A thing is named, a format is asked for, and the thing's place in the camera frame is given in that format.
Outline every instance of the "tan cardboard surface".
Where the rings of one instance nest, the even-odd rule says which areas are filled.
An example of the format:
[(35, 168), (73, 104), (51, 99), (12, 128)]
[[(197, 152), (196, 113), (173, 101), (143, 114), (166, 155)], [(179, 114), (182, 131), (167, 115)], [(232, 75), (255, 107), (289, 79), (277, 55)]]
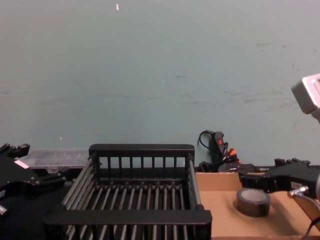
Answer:
[[(200, 197), (204, 208), (211, 210), (212, 239), (301, 239), (311, 222), (295, 200), (286, 192), (270, 194), (271, 204), (266, 217), (249, 217), (234, 207), (236, 192), (241, 189), (237, 174), (197, 173)], [(319, 236), (313, 227), (310, 235)]]

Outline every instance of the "black clamp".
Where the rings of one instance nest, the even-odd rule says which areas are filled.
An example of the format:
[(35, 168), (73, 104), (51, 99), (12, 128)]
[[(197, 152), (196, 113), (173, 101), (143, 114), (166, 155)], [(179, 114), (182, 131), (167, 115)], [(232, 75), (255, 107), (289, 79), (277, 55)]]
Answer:
[[(202, 135), (209, 135), (209, 146), (202, 142)], [(224, 134), (221, 131), (205, 130), (200, 133), (198, 142), (210, 151), (211, 162), (201, 162), (198, 167), (198, 172), (203, 173), (224, 173), (237, 172), (239, 159), (236, 150), (231, 148), (228, 150), (229, 143), (224, 142)]]
[(317, 198), (316, 184), (320, 169), (310, 167), (310, 161), (297, 158), (284, 160), (277, 158), (275, 165), (261, 169), (252, 164), (240, 164), (238, 175), (244, 188), (260, 189), (265, 193), (290, 191), (307, 186), (306, 196)]

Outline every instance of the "roll of tape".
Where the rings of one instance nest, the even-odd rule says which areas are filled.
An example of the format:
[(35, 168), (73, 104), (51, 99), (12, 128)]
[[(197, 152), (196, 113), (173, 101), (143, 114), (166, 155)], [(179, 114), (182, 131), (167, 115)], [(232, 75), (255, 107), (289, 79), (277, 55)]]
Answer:
[(270, 196), (255, 189), (241, 189), (236, 192), (236, 209), (250, 217), (264, 217), (269, 213)]

